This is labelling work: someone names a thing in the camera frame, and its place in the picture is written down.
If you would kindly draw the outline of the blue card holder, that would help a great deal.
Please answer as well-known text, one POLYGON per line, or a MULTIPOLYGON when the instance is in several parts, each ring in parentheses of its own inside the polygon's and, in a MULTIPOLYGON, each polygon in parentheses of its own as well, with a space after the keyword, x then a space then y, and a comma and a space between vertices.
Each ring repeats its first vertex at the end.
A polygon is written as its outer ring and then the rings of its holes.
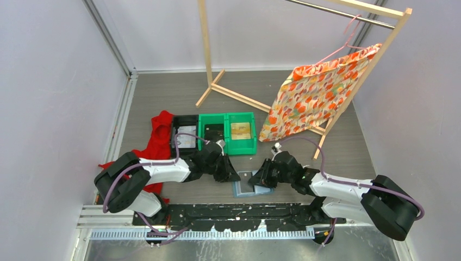
POLYGON ((274 189, 249 184, 249 180, 256 174, 256 170, 238 171, 237 174, 241 180, 233 182, 233 196, 235 198, 269 195, 274 193, 274 189))

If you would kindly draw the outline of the dark credit card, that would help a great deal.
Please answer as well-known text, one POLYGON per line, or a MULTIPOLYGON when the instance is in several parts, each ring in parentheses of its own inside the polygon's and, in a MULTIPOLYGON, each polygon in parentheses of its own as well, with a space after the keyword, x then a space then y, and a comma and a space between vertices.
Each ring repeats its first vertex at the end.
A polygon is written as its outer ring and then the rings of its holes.
POLYGON ((241 182, 240 183, 240 193, 241 194, 254 194, 254 186, 249 184, 248 182, 241 182))

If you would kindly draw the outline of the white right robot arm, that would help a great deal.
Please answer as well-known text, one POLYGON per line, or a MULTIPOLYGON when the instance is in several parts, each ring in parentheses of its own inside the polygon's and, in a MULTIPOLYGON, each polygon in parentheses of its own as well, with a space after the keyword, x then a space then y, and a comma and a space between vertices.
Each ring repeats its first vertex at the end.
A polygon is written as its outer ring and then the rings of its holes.
POLYGON ((387 237, 403 241, 413 223, 423 217, 422 207, 395 182, 383 175, 350 179, 302 166, 287 151, 265 159, 249 179, 250 185, 274 189, 290 184, 314 199, 302 210, 317 223, 349 219, 374 225, 387 237))

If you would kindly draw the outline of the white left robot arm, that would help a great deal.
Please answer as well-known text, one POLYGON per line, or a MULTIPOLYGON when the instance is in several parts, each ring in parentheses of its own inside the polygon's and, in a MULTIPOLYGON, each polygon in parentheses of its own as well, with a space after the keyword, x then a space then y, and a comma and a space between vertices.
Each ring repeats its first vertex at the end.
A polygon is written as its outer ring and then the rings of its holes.
POLYGON ((128 209, 143 214, 154 225, 161 225, 167 217, 165 203, 158 193, 144 188, 158 183, 191 182, 204 174, 219 183, 240 181, 224 145, 223 140, 209 141, 201 150, 168 160, 140 158, 133 152, 123 154, 94 179, 103 199, 102 211, 118 213, 128 209))

